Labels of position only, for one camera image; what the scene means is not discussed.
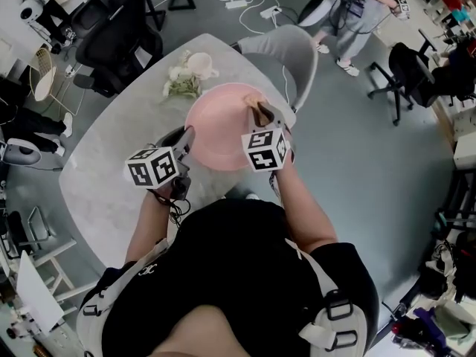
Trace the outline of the person's right forearm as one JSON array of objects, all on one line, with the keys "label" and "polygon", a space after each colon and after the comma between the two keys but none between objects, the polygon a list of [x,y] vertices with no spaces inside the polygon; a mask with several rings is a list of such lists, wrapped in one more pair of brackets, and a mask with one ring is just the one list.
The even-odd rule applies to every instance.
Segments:
[{"label": "person's right forearm", "polygon": [[291,157],[276,177],[291,237],[299,249],[309,254],[323,245],[337,243],[329,217],[300,178]]}]

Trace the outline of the grey shell chair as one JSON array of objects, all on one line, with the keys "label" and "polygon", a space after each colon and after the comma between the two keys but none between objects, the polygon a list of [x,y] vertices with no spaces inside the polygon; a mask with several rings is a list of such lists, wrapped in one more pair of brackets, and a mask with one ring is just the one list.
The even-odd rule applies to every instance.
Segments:
[{"label": "grey shell chair", "polygon": [[283,25],[268,33],[240,39],[232,45],[240,54],[262,54],[277,60],[295,82],[296,98],[289,105],[297,112],[304,105],[318,65],[313,38],[297,25]]}]

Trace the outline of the white board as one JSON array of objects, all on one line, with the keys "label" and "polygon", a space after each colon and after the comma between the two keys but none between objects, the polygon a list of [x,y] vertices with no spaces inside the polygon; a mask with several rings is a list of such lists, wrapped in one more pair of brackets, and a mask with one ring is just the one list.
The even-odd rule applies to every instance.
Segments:
[{"label": "white board", "polygon": [[25,251],[20,258],[16,293],[43,334],[47,335],[62,319],[64,311]]}]

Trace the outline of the white cup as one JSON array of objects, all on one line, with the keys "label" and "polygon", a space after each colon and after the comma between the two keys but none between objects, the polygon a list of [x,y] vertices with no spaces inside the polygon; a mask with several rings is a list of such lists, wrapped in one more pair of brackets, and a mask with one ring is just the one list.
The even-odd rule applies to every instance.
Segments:
[{"label": "white cup", "polygon": [[219,76],[219,72],[213,68],[211,56],[205,52],[190,55],[187,59],[187,68],[200,80],[208,80]]}]

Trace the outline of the white cabinet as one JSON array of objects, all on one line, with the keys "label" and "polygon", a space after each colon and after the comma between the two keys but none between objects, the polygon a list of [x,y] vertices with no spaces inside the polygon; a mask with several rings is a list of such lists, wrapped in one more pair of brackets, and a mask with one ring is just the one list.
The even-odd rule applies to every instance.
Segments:
[{"label": "white cabinet", "polygon": [[454,164],[458,170],[476,168],[476,122],[455,129]]}]

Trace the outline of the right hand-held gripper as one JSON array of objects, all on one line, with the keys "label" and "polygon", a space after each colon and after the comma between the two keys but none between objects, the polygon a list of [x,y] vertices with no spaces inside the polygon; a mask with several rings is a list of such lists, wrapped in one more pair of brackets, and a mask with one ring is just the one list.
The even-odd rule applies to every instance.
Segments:
[{"label": "right hand-held gripper", "polygon": [[281,170],[292,146],[282,112],[267,102],[258,110],[248,107],[248,131],[242,135],[242,148],[254,172]]}]

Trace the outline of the pile of clothes and bags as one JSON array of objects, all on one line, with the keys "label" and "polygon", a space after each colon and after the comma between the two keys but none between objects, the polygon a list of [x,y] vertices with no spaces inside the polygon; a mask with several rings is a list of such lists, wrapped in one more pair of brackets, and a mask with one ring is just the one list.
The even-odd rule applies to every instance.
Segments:
[{"label": "pile of clothes and bags", "polygon": [[386,329],[404,350],[476,357],[476,207],[440,209],[436,220],[431,255]]}]

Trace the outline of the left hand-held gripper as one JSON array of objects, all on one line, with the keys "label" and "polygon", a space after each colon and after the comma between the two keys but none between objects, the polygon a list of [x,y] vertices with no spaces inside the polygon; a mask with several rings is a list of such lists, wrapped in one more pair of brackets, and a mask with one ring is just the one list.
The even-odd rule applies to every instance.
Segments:
[{"label": "left hand-held gripper", "polygon": [[193,126],[181,126],[160,138],[156,147],[134,152],[125,160],[125,179],[136,187],[187,190],[190,168],[182,160],[191,151],[195,135]]}]

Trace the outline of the person's black shirt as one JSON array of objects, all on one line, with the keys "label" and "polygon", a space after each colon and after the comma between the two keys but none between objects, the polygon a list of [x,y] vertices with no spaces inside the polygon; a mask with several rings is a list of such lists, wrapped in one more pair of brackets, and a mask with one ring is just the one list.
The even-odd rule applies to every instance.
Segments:
[{"label": "person's black shirt", "polygon": [[251,357],[309,357],[299,332],[326,306],[311,262],[359,307],[373,340],[376,287],[354,245],[322,245],[299,257],[283,209],[220,199],[190,214],[173,244],[139,271],[108,313],[103,357],[147,357],[198,306],[215,306]]}]

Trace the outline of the white round backpack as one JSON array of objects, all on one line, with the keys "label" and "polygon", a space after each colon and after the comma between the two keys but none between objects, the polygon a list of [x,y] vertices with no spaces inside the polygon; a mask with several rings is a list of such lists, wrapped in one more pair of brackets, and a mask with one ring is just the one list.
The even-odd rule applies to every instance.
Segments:
[{"label": "white round backpack", "polygon": [[24,0],[20,4],[20,19],[30,24],[35,22],[41,15],[43,11],[43,6],[37,0]]}]

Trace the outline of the white flower bunch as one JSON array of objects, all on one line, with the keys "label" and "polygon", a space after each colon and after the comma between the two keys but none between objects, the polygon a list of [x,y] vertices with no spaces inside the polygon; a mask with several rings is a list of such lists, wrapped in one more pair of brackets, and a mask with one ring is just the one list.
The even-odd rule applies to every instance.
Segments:
[{"label": "white flower bunch", "polygon": [[185,96],[198,98],[202,93],[200,79],[190,70],[187,61],[190,51],[185,51],[176,65],[169,67],[167,81],[162,94],[164,97]]}]

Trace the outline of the white frame stool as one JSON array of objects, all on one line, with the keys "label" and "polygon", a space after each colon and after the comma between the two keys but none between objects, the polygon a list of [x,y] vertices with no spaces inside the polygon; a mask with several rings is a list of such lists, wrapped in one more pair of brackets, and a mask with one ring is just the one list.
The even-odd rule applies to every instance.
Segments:
[{"label": "white frame stool", "polygon": [[70,239],[66,243],[38,257],[38,252],[42,250],[42,247],[57,237],[56,233],[50,229],[39,206],[35,206],[28,216],[26,233],[27,241],[23,242],[23,245],[30,246],[33,249],[34,266],[36,268],[50,266],[56,272],[53,277],[45,281],[45,285],[58,304],[86,293],[96,286],[98,280],[76,286],[58,260],[59,255],[77,244],[75,239]]}]

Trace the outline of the black mesh office chair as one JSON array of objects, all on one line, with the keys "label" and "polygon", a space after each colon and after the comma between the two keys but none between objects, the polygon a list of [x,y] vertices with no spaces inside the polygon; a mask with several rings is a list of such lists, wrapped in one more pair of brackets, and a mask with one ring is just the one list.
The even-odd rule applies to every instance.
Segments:
[{"label": "black mesh office chair", "polygon": [[85,37],[76,60],[91,73],[77,73],[75,86],[112,97],[164,57],[161,35],[147,23],[149,2],[120,0],[118,9]]}]

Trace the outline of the pink big plate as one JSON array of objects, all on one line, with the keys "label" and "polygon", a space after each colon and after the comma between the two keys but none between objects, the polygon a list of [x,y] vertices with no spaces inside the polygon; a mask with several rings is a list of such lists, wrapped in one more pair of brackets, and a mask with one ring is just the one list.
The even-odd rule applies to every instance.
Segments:
[{"label": "pink big plate", "polygon": [[195,129],[190,153],[200,164],[225,172],[251,168],[241,140],[248,131],[248,106],[242,99],[251,93],[263,95],[244,83],[225,83],[205,92],[193,104],[185,127]]}]

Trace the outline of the grey shell backpack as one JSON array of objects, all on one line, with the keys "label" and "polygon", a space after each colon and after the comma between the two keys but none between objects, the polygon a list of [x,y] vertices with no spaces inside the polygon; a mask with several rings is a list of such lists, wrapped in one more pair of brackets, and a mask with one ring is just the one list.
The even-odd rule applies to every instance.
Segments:
[{"label": "grey shell backpack", "polygon": [[30,167],[41,159],[42,153],[33,143],[18,138],[10,138],[0,152],[0,161],[13,166]]}]

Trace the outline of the person's left forearm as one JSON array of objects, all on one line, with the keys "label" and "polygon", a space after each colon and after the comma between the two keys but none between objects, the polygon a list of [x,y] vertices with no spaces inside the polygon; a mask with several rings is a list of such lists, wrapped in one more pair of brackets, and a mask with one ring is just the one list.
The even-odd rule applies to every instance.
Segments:
[{"label": "person's left forearm", "polygon": [[139,261],[167,237],[170,206],[158,197],[169,199],[170,188],[147,191],[141,205],[138,222],[127,248],[124,265]]}]

